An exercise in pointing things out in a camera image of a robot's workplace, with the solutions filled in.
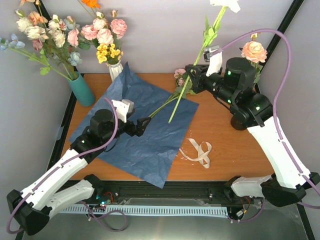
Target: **brown wooden surface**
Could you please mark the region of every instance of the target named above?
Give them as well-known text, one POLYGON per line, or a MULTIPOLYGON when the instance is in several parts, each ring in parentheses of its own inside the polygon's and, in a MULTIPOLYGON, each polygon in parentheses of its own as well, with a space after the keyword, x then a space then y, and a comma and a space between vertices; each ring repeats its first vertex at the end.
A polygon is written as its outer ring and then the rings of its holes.
MULTIPOLYGON (((141 73, 143 80, 169 92, 175 88, 173 73, 141 73)), ((98 100, 111 84, 109 74, 85 74, 85 80, 98 100)), ((258 177, 273 173, 273 169, 256 140, 247 130, 236 131, 230 125, 231 114, 213 96, 205 91, 188 96, 189 100, 199 103, 199 107, 189 126, 181 148, 190 157, 198 156, 196 149, 187 138, 193 138, 200 144, 203 141, 212 145, 209 154, 210 168, 205 169, 199 162, 186 160, 180 152, 174 159, 168 181, 224 181, 241 175, 258 177)), ((68 141, 91 107, 81 106, 78 102, 64 144, 63 154, 70 147, 68 141)), ((95 174, 101 180, 132 181, 132 176, 100 159, 95 159, 72 179, 80 180, 84 176, 95 174)))

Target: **vase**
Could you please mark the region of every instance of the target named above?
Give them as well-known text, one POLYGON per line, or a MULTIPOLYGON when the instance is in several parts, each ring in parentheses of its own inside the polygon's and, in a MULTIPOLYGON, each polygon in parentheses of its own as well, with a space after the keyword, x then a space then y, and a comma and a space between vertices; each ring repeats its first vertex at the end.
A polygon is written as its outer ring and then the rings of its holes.
POLYGON ((112 82, 118 77, 124 68, 122 67, 121 60, 116 64, 109 65, 109 72, 112 82))
POLYGON ((78 77, 75 80, 68 81, 70 88, 79 103, 84 107, 89 107, 95 102, 96 97, 84 77, 77 71, 75 73, 78 77))

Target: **gray floor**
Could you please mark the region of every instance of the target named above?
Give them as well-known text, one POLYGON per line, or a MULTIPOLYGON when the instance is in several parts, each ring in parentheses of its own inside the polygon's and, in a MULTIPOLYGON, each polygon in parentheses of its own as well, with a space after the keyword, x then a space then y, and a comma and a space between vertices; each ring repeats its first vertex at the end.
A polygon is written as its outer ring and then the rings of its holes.
MULTIPOLYGON (((257 210, 250 208, 248 217, 257 210)), ((34 236, 23 240, 307 240, 295 205, 266 209, 254 221, 233 223, 213 217, 128 216, 129 226, 122 232, 109 232, 84 214, 58 214, 34 236)), ((104 223, 120 228, 121 216, 109 216, 104 223)))

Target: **blue tissue paper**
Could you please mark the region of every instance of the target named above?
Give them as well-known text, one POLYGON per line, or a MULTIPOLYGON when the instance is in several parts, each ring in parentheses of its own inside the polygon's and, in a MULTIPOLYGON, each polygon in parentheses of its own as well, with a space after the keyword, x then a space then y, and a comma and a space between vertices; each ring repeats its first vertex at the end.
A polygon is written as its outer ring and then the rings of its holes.
MULTIPOLYGON (((104 97, 110 100, 133 101, 135 112, 129 120, 137 124, 137 119, 149 116, 170 95, 168 91, 142 80, 130 70, 126 63, 123 71, 93 106, 69 140, 73 142, 82 134, 97 110, 111 110, 104 97)), ((99 159, 163 188, 171 165, 198 108, 198 103, 182 99, 172 122, 168 123, 176 102, 175 100, 169 103, 156 114, 142 136, 121 134, 115 147, 109 152, 101 153, 99 159)))

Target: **black metal frame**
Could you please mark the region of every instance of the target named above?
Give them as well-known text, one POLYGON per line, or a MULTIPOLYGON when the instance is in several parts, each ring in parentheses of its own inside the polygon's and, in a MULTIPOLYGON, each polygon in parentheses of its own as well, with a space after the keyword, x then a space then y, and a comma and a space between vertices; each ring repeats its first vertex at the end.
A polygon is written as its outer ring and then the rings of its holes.
MULTIPOLYGON (((278 27, 278 31, 284 33, 288 26, 290 25, 291 21, 293 20, 295 14, 299 10, 300 6, 304 0, 293 0, 290 8, 288 9, 286 15, 284 16, 281 24, 278 27)), ((42 14, 47 18, 50 19, 50 15, 46 10, 44 4, 40 0, 41 3, 41 11, 42 14)), ((268 62, 270 59, 273 51, 276 49, 280 41, 280 37, 274 35, 272 40, 270 41, 267 52, 268 56, 263 65, 268 62)), ((256 91, 259 93, 259 87, 256 84, 255 87, 256 91)), ((67 104, 65 114, 61 123, 61 127, 63 128, 62 134, 59 140, 56 141, 52 155, 48 164, 48 169, 51 168, 61 157, 63 147, 66 141, 68 129, 70 126, 70 122, 72 119, 72 115, 75 109, 77 99, 73 93, 71 93, 69 102, 67 104)), ((69 180, 63 187, 67 188, 71 185, 74 185, 77 181, 69 180)), ((180 199, 199 199, 204 201, 205 203, 210 204, 221 204, 226 207, 237 207, 238 203, 231 204, 226 202, 221 198, 221 196, 217 193, 221 192, 225 182, 224 181, 211 181, 211 182, 166 182, 163 189, 157 188, 147 182, 138 182, 138 181, 103 181, 107 188, 114 193, 118 193, 118 196, 115 196, 118 201, 128 198, 180 198, 180 199)), ((305 208, 299 204, 297 204, 298 211, 300 213, 300 217, 302 219, 304 229, 306 231, 307 237, 309 240, 314 240, 314 234, 312 232, 305 208)), ((15 240, 22 240, 23 233, 20 232, 17 234, 15 240)))

